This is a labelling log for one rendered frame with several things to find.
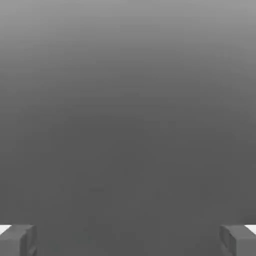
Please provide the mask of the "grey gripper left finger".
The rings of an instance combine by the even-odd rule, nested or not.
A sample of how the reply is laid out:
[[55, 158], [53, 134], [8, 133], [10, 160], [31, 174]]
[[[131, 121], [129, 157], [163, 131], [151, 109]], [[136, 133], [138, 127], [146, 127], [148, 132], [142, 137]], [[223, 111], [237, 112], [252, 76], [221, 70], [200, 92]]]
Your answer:
[[38, 256], [37, 226], [0, 224], [0, 256]]

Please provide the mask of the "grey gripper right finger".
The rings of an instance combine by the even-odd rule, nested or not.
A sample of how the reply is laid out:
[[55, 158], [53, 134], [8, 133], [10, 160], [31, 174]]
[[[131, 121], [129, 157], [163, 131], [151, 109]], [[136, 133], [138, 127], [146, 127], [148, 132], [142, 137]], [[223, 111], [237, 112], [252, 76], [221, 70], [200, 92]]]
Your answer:
[[221, 225], [222, 256], [256, 256], [256, 224]]

